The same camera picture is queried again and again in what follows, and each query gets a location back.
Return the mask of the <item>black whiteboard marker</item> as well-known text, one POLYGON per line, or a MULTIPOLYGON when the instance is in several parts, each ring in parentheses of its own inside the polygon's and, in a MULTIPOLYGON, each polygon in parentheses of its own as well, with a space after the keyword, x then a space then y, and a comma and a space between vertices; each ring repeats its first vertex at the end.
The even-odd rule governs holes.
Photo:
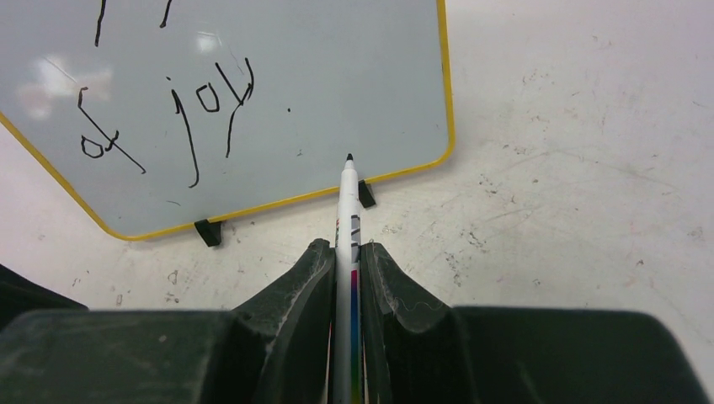
POLYGON ((333 345, 333 403, 362 403, 363 354, 360 314, 359 179, 354 157, 341 172, 336 220, 336 300, 333 345))

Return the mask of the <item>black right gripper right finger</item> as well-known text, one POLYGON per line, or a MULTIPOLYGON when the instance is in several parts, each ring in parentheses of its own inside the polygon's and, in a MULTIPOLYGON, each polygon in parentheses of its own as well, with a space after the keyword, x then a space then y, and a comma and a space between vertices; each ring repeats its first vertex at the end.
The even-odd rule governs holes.
POLYGON ((634 311, 448 306, 360 249, 372 403, 707 403, 671 332, 634 311))

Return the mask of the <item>yellow-framed whiteboard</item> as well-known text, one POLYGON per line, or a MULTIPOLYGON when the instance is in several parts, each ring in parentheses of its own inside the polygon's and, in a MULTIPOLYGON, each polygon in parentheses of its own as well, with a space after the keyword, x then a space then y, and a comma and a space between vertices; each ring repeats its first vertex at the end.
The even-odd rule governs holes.
POLYGON ((381 181, 456 134, 442 1, 4 1, 1 121, 134 241, 381 181))

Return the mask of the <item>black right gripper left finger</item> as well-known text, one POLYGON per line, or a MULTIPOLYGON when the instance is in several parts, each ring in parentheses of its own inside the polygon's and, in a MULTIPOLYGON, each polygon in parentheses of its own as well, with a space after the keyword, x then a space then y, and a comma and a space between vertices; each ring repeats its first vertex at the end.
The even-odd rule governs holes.
POLYGON ((232 310, 37 310, 1 329, 4 403, 321 403, 335 252, 232 310))

